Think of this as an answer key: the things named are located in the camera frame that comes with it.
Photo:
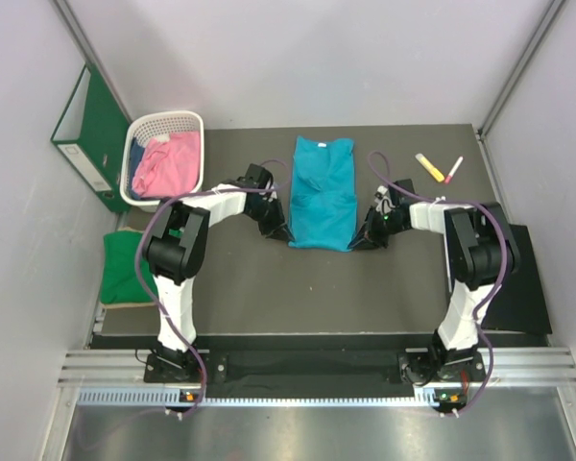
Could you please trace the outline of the teal t shirt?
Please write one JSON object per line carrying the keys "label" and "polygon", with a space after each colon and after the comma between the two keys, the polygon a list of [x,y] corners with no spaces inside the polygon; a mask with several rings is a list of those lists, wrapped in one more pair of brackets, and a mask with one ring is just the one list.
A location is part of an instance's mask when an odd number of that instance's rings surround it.
{"label": "teal t shirt", "polygon": [[296,249],[346,253],[356,234],[354,141],[297,137],[289,205]]}

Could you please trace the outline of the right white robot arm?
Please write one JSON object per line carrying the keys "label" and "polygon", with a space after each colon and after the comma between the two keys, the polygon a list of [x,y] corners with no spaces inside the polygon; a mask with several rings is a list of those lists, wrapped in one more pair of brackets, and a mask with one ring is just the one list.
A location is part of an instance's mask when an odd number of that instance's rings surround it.
{"label": "right white robot arm", "polygon": [[348,244],[354,251],[386,248],[392,235],[430,231],[444,238],[452,284],[444,319],[427,353],[409,358],[404,379],[424,386],[449,380],[475,360],[482,322],[504,278],[516,271],[520,255],[500,204],[460,204],[425,199],[410,179],[380,186],[364,224]]}

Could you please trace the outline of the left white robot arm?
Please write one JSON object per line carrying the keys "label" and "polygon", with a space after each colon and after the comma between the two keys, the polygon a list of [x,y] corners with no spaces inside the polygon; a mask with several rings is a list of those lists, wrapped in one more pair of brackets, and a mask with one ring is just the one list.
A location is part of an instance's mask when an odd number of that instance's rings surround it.
{"label": "left white robot arm", "polygon": [[263,237],[292,242],[276,191],[273,174],[252,163],[234,181],[161,201],[135,254],[136,268],[141,261],[149,266],[157,291],[151,298],[160,316],[157,344],[146,361],[146,382],[193,382],[205,377],[203,360],[194,349],[193,285],[204,263],[208,232],[243,214],[257,223]]}

